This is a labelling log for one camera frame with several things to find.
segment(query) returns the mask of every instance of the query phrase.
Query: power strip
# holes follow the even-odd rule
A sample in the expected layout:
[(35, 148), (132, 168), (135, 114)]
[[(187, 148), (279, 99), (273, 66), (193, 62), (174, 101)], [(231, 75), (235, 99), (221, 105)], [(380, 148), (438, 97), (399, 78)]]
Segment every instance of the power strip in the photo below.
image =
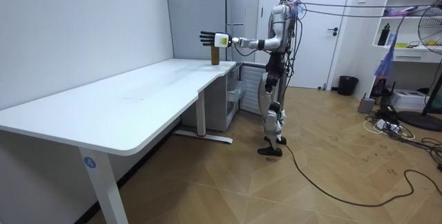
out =
[(392, 124), (390, 122), (386, 122), (384, 120), (378, 120), (378, 122), (376, 123), (376, 127), (379, 130), (385, 130), (385, 129), (390, 129), (391, 131), (398, 133), (401, 130), (401, 127), (397, 124)]

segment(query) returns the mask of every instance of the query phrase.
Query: box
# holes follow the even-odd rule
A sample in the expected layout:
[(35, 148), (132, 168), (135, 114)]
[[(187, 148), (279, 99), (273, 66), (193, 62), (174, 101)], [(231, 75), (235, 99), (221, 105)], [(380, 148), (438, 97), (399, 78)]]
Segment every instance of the box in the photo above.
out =
[(395, 109), (423, 110), (425, 94), (415, 90), (394, 89), (390, 103)]

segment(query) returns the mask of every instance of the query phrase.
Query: door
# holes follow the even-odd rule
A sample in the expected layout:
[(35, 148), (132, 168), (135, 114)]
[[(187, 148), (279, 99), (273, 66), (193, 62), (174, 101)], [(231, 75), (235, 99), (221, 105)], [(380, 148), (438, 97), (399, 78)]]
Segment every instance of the door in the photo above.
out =
[[(345, 5), (347, 0), (301, 1), (306, 3)], [(268, 18), (271, 9), (277, 5), (279, 1), (262, 0), (262, 2), (262, 19), (258, 30), (258, 37), (265, 39), (268, 35)], [(307, 9), (334, 14), (344, 13), (344, 8), (337, 7), (307, 6)], [(342, 17), (307, 12), (301, 21), (303, 25), (302, 42), (296, 55), (294, 76), (291, 78), (289, 86), (322, 88), (324, 84), (327, 83), (329, 77)], [(268, 61), (269, 55), (264, 52), (259, 52), (257, 62), (266, 64)]]

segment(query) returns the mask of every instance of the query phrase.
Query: black trash can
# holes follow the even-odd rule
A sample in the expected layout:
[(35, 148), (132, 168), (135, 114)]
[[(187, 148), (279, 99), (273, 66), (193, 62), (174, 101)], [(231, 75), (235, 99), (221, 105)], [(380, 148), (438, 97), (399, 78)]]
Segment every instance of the black trash can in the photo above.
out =
[(358, 84), (359, 79), (352, 76), (340, 76), (339, 77), (339, 86), (338, 86), (338, 94), (350, 96), (353, 94), (356, 85)]

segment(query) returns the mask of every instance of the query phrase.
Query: humanoid robot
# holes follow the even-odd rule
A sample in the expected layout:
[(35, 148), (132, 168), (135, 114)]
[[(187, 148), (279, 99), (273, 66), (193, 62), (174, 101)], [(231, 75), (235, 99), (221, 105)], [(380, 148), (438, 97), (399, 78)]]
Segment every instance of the humanoid robot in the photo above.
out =
[(227, 48), (232, 44), (236, 47), (263, 50), (270, 54), (266, 65), (266, 73), (262, 75), (258, 89), (258, 104), (264, 125), (264, 139), (270, 143), (267, 148), (258, 149), (258, 153), (265, 156), (282, 156), (282, 151), (276, 144), (286, 144), (282, 136), (282, 126), (286, 118), (282, 110), (287, 76), (290, 73), (290, 62), (287, 62), (291, 53), (291, 40), (295, 35), (297, 11), (295, 4), (290, 0), (280, 0), (280, 4), (273, 7), (269, 18), (268, 39), (246, 39), (232, 37), (221, 32), (202, 31), (200, 35), (204, 46)]

